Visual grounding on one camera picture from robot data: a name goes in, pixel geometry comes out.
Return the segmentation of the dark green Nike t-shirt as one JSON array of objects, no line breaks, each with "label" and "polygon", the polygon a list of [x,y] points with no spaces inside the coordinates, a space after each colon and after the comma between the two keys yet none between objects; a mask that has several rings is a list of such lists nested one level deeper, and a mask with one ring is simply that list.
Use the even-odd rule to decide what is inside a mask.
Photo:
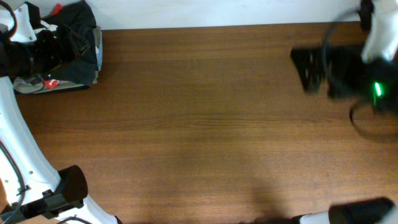
[{"label": "dark green Nike t-shirt", "polygon": [[91,86],[98,71],[96,19],[91,7],[86,1],[74,2],[44,21],[57,28],[40,31],[37,40],[27,45],[33,57],[33,74]]}]

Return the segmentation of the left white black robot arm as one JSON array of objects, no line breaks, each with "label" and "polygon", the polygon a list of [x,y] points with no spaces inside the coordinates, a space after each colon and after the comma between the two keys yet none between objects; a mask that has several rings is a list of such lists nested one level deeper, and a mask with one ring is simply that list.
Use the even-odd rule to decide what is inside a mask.
[{"label": "left white black robot arm", "polygon": [[119,222],[89,196],[78,166],[51,166],[17,104],[21,95],[90,87],[101,60],[101,31],[87,2],[58,6],[47,17],[30,2],[17,9],[1,3],[2,223],[37,216],[59,223]]}]

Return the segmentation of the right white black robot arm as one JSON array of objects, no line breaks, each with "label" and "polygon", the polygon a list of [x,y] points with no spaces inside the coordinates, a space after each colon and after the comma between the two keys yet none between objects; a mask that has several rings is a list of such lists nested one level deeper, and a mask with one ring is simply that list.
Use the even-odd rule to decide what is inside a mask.
[{"label": "right white black robot arm", "polygon": [[[368,33],[363,45],[330,46],[336,27],[357,14],[361,29]],[[397,114],[397,1],[361,1],[359,7],[340,14],[330,25],[323,43],[315,48],[295,48],[290,52],[303,90],[314,93],[322,81],[329,85],[332,99],[357,97],[349,118],[362,106],[377,112]],[[386,197],[332,205],[325,212],[274,223],[397,223],[397,204]]]}]

